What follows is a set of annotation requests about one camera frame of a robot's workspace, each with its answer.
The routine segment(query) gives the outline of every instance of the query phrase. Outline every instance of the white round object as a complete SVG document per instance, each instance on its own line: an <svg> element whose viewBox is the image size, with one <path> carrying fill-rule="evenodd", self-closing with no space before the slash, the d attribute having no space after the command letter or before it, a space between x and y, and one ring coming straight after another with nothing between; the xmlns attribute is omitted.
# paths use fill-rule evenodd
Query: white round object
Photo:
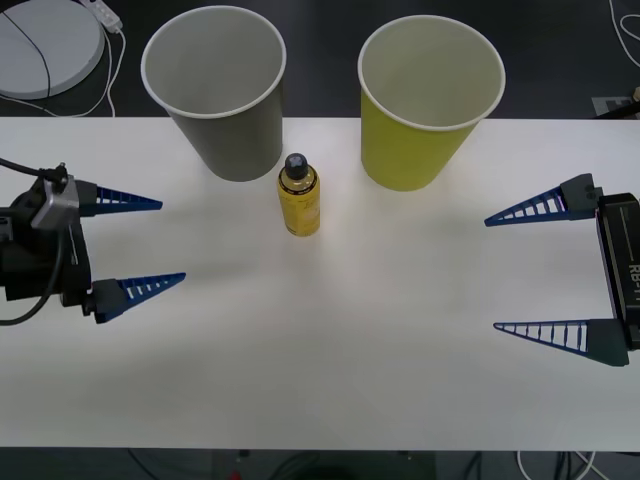
<svg viewBox="0 0 640 480"><path fill-rule="evenodd" d="M69 0L31 0L6 11L44 55L50 95L80 83L100 61L102 27L93 14ZM0 15L0 94L32 100L47 96L47 72L40 54Z"/></svg>

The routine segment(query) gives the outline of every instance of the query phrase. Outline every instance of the black cable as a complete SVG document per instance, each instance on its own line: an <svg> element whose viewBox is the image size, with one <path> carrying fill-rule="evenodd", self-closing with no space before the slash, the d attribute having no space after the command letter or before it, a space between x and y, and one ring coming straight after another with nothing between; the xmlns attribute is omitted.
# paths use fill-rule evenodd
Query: black cable
<svg viewBox="0 0 640 480"><path fill-rule="evenodd" d="M24 315L20 315L18 318L14 318L11 320L0 320L0 327L10 327L13 325L18 325L20 323L26 322L31 317L33 317L36 313L38 313L44 304L47 303L49 297L53 293L53 289L56 286L56 282L58 281L58 277L60 276L60 270L62 270L62 259L64 257L64 239L65 239L66 230L60 230L58 232L58 246L56 249L56 263L53 266L53 270L51 271L51 276L49 277L49 281L47 282L47 286L44 289L44 293L40 297L40 299L36 302L36 304L31 307L31 309L25 313Z"/></svg>
<svg viewBox="0 0 640 480"><path fill-rule="evenodd" d="M36 170L35 168L31 168L31 167L26 167L24 165L20 165L19 163L14 163L11 162L9 160L5 160L4 158L0 157L0 167L5 167L8 168L9 170L13 170L14 172L18 172L18 173L24 173L25 175L31 175L33 177L38 177L38 178L44 178L46 180L49 180L50 182L55 183L56 185L58 185L60 182L63 181L62 178L62 173L60 171L57 171L58 169L39 169Z"/></svg>
<svg viewBox="0 0 640 480"><path fill-rule="evenodd" d="M40 170L36 170L35 168L31 168L31 167L25 167L24 165L10 162L9 160L5 160L4 158L0 158L0 165L10 170L13 170L14 172L24 173L26 175L32 175L34 177L44 176L44 172Z"/></svg>
<svg viewBox="0 0 640 480"><path fill-rule="evenodd" d="M473 467L475 467L476 465L478 465L476 472L478 472L478 478L480 478L479 472L482 468L482 452L476 452L475 455L471 457L471 460L469 461L467 468L464 469L464 473L462 474L462 478L464 480L467 480L469 478L469 475L473 471Z"/></svg>
<svg viewBox="0 0 640 480"><path fill-rule="evenodd" d="M567 452L567 476L565 477L565 480L571 480L571 476L573 475L573 472L571 470L573 470L572 466L571 466L571 455L573 453L572 452Z"/></svg>
<svg viewBox="0 0 640 480"><path fill-rule="evenodd" d="M149 470L147 467L145 467L144 463L142 463L138 459L138 457L135 456L135 454L133 453L133 450L131 450L130 448L127 448L127 453L132 458L132 460L134 462L136 462L136 464L140 467L140 469L149 476L149 478L152 478L153 480L160 480L158 477L156 477L153 474L153 472L151 470Z"/></svg>
<svg viewBox="0 0 640 480"><path fill-rule="evenodd" d="M318 461L318 454L314 452L300 452L285 460L271 474L268 480L288 480L301 470L309 468Z"/></svg>
<svg viewBox="0 0 640 480"><path fill-rule="evenodd" d="M482 452L480 452L480 459L476 468L476 478L477 480L482 480Z"/></svg>
<svg viewBox="0 0 640 480"><path fill-rule="evenodd" d="M566 453L558 452L556 459L556 470L553 474L553 480L560 480L560 475L562 475L562 470L564 469Z"/></svg>
<svg viewBox="0 0 640 480"><path fill-rule="evenodd" d="M5 17L7 17L7 20L9 20L11 23L13 23L14 27L16 27L18 30L20 30L20 32L26 37L27 40L29 40L29 42L31 42L31 45L33 45L33 48L36 49L36 51L40 54L40 58L42 58L42 63L44 64L44 69L47 71L47 96L44 99L44 106L41 107L42 113L45 113L45 110L47 109L47 105L49 104L49 97L51 96L51 74L49 73L49 65L47 65L47 60L44 58L44 54L38 48L38 46L35 44L35 42L33 40L31 40L31 37L29 35L27 35L25 33L25 31L22 30L20 28L20 26L16 22L14 22L9 15L7 15L7 12L2 12L2 14Z"/></svg>

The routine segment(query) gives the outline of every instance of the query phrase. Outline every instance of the gray floor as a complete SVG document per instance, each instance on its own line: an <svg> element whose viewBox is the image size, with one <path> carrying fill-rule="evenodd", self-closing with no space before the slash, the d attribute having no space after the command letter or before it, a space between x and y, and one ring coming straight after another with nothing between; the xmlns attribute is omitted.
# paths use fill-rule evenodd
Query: gray floor
<svg viewBox="0 0 640 480"><path fill-rule="evenodd" d="M238 470L242 480L266 480L295 452L252 451L240 462L236 451L135 450L135 453L158 480L221 480L230 478L234 470ZM346 467L354 480L463 480L473 455L474 452L414 453L408 458L397 452L321 452L315 465ZM522 458L533 480L553 478L555 453L526 452ZM594 464L610 480L640 478L640 457L599 453ZM0 478L10 480L152 480L124 449L0 449L0 465ZM581 462L573 455L574 472L580 471L579 465ZM508 480L522 476L512 452L484 452L481 476L473 470L466 477L480 478ZM597 478L591 472L585 480Z"/></svg>

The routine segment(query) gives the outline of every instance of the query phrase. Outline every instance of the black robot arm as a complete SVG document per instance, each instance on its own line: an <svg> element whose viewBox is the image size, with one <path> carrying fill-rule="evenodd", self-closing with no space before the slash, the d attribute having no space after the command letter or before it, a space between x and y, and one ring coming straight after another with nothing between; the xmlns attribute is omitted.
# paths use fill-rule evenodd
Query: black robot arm
<svg viewBox="0 0 640 480"><path fill-rule="evenodd" d="M162 202L75 180L64 164L34 170L0 160L37 177L10 207L0 208L0 287L9 301L39 297L27 313L0 320L0 326L28 320L52 294L60 294L63 306L80 306L84 315L105 323L185 278L180 273L92 283L80 219L159 210Z"/></svg>

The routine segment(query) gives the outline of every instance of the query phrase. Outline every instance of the power strip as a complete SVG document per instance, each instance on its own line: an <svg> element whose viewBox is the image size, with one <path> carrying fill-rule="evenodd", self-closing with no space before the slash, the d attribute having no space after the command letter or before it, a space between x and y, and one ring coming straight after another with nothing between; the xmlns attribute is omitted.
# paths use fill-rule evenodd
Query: power strip
<svg viewBox="0 0 640 480"><path fill-rule="evenodd" d="M80 0L87 10L93 13L93 16L104 25L109 33L116 33L122 29L122 20L111 10L102 0Z"/></svg>

